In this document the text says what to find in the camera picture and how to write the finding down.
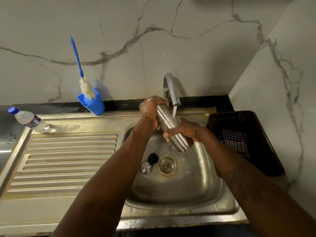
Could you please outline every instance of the stainless steel sink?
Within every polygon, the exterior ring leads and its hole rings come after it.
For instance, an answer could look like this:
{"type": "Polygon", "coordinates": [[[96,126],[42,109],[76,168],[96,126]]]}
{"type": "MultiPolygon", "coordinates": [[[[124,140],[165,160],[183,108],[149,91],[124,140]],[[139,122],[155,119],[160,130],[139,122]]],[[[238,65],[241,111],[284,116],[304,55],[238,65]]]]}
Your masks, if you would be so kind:
{"type": "Polygon", "coordinates": [[[222,180],[201,143],[195,142],[188,151],[179,153],[159,130],[150,138],[142,161],[147,161],[152,153],[159,160],[150,174],[137,173],[127,204],[190,209],[209,204],[223,194],[222,180]]]}
{"type": "MultiPolygon", "coordinates": [[[[205,126],[214,112],[191,109],[177,116],[205,126]]],[[[54,132],[25,129],[0,175],[0,235],[49,235],[141,118],[138,111],[40,117],[54,132]]],[[[247,221],[201,143],[181,154],[156,131],[143,161],[151,153],[159,161],[148,175],[137,174],[118,229],[247,221]]]]}

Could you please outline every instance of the running water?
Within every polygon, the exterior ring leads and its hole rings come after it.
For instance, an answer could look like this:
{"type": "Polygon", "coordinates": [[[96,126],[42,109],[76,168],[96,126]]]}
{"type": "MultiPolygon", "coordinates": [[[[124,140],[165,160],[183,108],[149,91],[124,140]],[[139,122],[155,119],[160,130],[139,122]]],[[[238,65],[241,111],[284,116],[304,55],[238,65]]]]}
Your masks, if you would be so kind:
{"type": "Polygon", "coordinates": [[[176,117],[176,112],[177,112],[177,107],[174,106],[174,107],[173,107],[172,118],[175,118],[175,117],[176,117]]]}

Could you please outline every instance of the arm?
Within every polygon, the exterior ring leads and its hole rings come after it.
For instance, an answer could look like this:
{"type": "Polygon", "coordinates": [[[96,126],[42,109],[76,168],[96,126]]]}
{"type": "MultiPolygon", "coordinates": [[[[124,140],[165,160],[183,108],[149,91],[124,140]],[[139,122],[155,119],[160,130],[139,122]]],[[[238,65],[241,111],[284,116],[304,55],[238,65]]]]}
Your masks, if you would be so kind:
{"type": "Polygon", "coordinates": [[[85,184],[51,237],[113,235],[148,140],[158,127],[159,104],[165,100],[153,97],[140,105],[140,121],[122,147],[85,184]]]}
{"type": "Polygon", "coordinates": [[[250,224],[260,235],[316,236],[316,221],[256,167],[219,142],[211,131],[182,119],[180,126],[164,133],[164,137],[177,133],[203,143],[250,224]]]}

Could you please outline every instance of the black basket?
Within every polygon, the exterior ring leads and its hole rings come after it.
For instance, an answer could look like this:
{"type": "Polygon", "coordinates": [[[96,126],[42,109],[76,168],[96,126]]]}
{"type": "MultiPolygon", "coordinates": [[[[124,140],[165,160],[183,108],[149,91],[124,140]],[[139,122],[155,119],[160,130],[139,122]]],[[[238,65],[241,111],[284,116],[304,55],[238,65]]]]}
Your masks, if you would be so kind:
{"type": "Polygon", "coordinates": [[[209,116],[207,128],[220,139],[223,129],[246,134],[249,158],[245,158],[266,176],[285,173],[256,114],[252,111],[232,111],[209,116]]]}

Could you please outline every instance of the faucet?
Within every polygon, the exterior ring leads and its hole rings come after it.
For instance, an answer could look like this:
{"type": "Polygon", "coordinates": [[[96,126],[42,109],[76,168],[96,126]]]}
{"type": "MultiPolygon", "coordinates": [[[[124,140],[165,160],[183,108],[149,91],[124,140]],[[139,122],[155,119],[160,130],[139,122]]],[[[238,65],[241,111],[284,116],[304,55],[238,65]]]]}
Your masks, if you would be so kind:
{"type": "Polygon", "coordinates": [[[167,106],[169,106],[168,92],[170,93],[172,106],[180,106],[181,102],[175,82],[175,77],[171,73],[165,74],[163,78],[162,98],[167,100],[167,106]]]}

